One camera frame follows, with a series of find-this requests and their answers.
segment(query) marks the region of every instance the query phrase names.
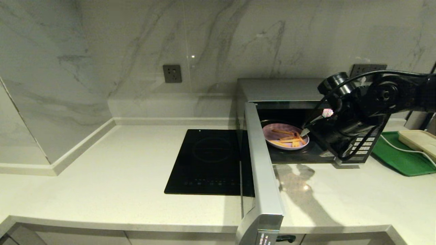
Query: purple plate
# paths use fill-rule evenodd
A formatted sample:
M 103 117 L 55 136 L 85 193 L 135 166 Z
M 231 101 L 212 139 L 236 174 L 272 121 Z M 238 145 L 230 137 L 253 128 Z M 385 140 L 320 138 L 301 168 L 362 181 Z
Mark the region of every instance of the purple plate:
M 279 141 L 279 138 L 287 137 L 287 136 L 290 136 L 290 135 L 289 134 L 285 134 L 285 133 L 273 132 L 273 129 L 287 131 L 287 132 L 301 133 L 301 129 L 299 129 L 297 127 L 294 127 L 294 126 L 291 126 L 289 124 L 284 124 L 284 123 L 271 123 L 271 124 L 268 124 L 265 127 L 263 127 L 263 135 L 265 136 L 266 142 L 268 144 L 272 145 L 273 147 L 276 147 L 276 148 L 279 148 L 279 149 L 282 149 L 282 150 L 298 150 L 298 149 L 301 149 L 301 148 L 307 146 L 307 144 L 309 143 L 309 137 L 306 135 L 306 136 L 302 137 L 304 142 L 306 142 L 302 146 L 291 147 L 292 143 L 282 143 L 284 145 L 287 145 L 287 146 L 282 146 L 280 144 L 277 144 L 276 142 Z

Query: green tray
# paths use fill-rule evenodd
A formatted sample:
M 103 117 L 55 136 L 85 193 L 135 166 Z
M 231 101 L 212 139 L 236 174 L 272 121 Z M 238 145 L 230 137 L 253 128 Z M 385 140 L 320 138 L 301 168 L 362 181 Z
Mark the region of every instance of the green tray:
M 405 150 L 412 150 L 398 140 L 398 132 L 381 133 L 392 145 Z M 422 154 L 399 151 L 379 138 L 372 151 L 380 161 L 389 165 L 405 176 L 418 176 L 436 173 L 433 164 Z

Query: cabinet handle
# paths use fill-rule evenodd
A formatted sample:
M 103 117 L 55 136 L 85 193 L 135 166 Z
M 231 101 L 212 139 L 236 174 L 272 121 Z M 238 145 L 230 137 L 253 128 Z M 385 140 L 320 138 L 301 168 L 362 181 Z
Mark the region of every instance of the cabinet handle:
M 276 242 L 288 241 L 289 243 L 293 243 L 295 239 L 297 239 L 297 237 L 294 235 L 281 235 L 277 236 Z

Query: open microwave door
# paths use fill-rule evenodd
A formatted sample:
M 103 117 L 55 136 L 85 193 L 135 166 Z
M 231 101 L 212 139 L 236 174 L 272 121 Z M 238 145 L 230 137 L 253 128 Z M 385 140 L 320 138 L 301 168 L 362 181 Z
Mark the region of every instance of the open microwave door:
M 254 103 L 245 103 L 241 121 L 243 122 L 238 122 L 238 139 L 241 147 L 249 152 L 254 195 L 246 196 L 244 190 L 241 192 L 243 217 L 236 232 L 236 244 L 274 245 L 284 217 L 284 209 Z

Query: wall socket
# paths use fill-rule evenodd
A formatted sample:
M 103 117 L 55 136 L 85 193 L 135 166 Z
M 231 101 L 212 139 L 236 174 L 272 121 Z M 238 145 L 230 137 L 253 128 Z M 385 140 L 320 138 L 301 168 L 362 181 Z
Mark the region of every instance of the wall socket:
M 365 72 L 386 70 L 388 65 L 379 64 L 354 64 L 351 69 L 350 77 L 355 77 Z
M 166 83 L 182 82 L 182 72 L 179 65 L 163 65 L 163 75 Z

